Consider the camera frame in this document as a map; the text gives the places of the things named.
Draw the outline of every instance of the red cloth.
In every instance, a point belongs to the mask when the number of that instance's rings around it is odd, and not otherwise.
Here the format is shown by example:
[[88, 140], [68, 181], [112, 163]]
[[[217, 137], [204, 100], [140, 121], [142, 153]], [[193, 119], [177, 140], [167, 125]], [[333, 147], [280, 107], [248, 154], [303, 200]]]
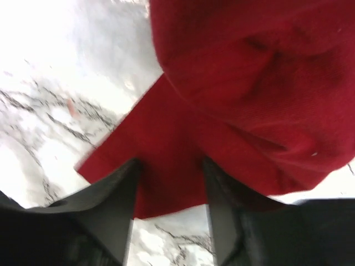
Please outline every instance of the red cloth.
[[81, 165], [144, 164], [136, 216], [206, 203], [201, 163], [265, 195], [310, 190], [355, 155], [354, 0], [151, 0], [164, 74]]

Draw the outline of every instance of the red towel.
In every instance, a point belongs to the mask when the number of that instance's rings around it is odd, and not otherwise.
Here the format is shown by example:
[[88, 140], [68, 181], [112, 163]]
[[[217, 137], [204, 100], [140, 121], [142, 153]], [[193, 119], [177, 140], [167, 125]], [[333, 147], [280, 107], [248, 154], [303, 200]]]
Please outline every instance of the red towel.
[[265, 195], [355, 156], [354, 0], [151, 0], [164, 74], [81, 165], [144, 164], [136, 216], [206, 203], [201, 163]]

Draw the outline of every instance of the cloth fold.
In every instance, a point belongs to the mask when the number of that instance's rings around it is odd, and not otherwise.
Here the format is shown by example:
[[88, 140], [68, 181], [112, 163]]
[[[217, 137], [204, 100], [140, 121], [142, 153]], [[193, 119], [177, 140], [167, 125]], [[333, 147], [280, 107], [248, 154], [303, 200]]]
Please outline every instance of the cloth fold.
[[206, 203], [202, 161], [264, 195], [310, 190], [355, 156], [352, 0], [151, 0], [164, 74], [78, 168], [143, 162], [136, 217]]

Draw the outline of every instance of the white marble countertop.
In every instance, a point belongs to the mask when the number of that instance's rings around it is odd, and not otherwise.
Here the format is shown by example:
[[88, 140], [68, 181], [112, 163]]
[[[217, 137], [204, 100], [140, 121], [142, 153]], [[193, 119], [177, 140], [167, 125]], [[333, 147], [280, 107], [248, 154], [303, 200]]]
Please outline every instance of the white marble countertop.
[[[33, 207], [88, 185], [74, 165], [161, 74], [148, 16], [145, 0], [0, 3], [0, 190]], [[278, 198], [354, 196], [348, 165]], [[128, 266], [210, 266], [211, 250], [198, 206], [135, 220]]]

